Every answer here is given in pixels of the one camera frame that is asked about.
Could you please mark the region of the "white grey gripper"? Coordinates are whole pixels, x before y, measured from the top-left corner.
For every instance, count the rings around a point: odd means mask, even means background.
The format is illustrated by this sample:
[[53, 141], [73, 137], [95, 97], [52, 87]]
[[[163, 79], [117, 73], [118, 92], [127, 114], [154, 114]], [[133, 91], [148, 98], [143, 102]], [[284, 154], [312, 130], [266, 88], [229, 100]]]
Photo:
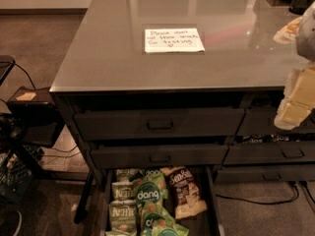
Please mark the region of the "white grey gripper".
[[277, 110], [274, 124], [282, 130], [292, 130], [310, 115], [315, 107], [315, 67], [293, 69], [287, 76], [283, 100]]

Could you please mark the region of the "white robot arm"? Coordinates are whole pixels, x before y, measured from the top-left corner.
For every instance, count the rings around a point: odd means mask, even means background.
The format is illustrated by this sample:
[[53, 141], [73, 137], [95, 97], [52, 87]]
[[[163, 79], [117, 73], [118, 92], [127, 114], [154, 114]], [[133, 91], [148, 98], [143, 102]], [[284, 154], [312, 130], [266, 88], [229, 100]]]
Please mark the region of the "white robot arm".
[[297, 54], [309, 63], [302, 70], [293, 69], [287, 77], [283, 100], [274, 119], [276, 127], [292, 130], [315, 109], [315, 2], [304, 14], [274, 35], [281, 44], [294, 43]]

